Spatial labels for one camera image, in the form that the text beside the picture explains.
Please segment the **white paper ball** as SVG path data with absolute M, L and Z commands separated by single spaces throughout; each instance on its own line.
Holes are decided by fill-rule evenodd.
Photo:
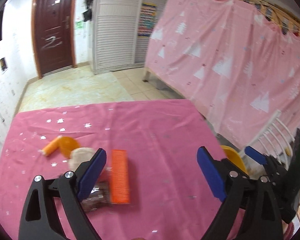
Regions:
M 95 150 L 89 147 L 80 147 L 74 149 L 70 153 L 70 159 L 68 160 L 68 169 L 75 171 L 81 163 L 89 161 L 95 154 Z

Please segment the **brown snack wrapper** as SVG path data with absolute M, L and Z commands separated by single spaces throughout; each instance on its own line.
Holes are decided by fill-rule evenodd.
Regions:
M 97 183 L 87 198 L 82 200 L 81 206 L 85 213 L 96 211 L 110 205 L 109 183 L 102 181 Z

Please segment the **orange cardboard box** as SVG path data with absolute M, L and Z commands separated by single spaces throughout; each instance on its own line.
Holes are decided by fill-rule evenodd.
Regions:
M 128 158 L 124 150 L 111 153 L 110 199 L 113 204 L 130 203 Z

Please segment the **orange plastic half shell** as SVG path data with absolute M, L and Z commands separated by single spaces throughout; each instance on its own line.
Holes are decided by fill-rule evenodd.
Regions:
M 60 137 L 58 140 L 58 148 L 61 154 L 69 159 L 71 152 L 77 148 L 80 148 L 80 144 L 72 137 Z

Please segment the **white metal chair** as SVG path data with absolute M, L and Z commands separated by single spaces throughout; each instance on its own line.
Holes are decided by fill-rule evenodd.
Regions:
M 244 152 L 247 146 L 251 146 L 262 154 L 272 155 L 279 163 L 288 168 L 293 156 L 292 144 L 295 141 L 293 133 L 280 119 L 282 112 L 276 110 L 261 130 L 240 151 L 239 156 L 243 159 L 247 169 L 252 168 Z

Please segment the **orange thread spool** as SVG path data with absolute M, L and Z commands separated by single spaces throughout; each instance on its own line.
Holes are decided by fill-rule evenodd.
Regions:
M 57 136 L 55 139 L 53 139 L 50 143 L 48 143 L 44 148 L 42 148 L 41 150 L 39 150 L 39 152 L 43 155 L 43 156 L 50 156 L 51 154 L 53 154 L 56 150 L 58 150 L 59 148 L 59 141 L 62 138 L 62 136 Z

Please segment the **pink tree-print bed curtain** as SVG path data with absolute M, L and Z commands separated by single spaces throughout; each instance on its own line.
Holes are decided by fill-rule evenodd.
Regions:
M 236 147 L 277 111 L 300 128 L 300 37 L 240 0 L 167 0 L 145 66 Z

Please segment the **dark red door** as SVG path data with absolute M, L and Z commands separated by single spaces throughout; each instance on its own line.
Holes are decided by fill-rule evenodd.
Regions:
M 75 66 L 75 0 L 33 0 L 32 45 L 38 77 Z

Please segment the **white louvered wardrobe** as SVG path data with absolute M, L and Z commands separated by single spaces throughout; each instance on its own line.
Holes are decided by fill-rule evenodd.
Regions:
M 167 0 L 94 0 L 93 72 L 99 74 L 143 65 L 150 37 L 138 37 L 142 3 L 157 6 L 157 23 L 166 2 Z

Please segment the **black hanging bag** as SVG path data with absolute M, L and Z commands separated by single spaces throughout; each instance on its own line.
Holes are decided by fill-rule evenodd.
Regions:
M 93 0 L 84 0 L 86 11 L 83 12 L 83 21 L 87 22 L 92 19 Z

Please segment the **colourful wall poster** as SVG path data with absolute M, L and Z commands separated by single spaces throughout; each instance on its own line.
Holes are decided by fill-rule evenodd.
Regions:
M 156 23 L 157 6 L 142 3 L 138 22 L 138 37 L 150 37 Z

